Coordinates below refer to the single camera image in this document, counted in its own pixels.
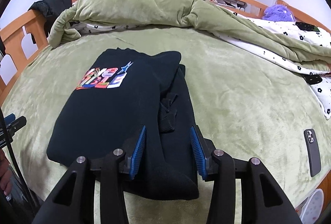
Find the left hand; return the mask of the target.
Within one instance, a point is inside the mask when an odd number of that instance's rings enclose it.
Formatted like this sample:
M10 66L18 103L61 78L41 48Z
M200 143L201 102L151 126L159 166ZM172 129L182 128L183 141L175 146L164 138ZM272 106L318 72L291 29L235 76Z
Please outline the left hand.
M8 196L12 191L12 171L10 170L10 163L2 149L0 150L0 161L1 190L5 196Z

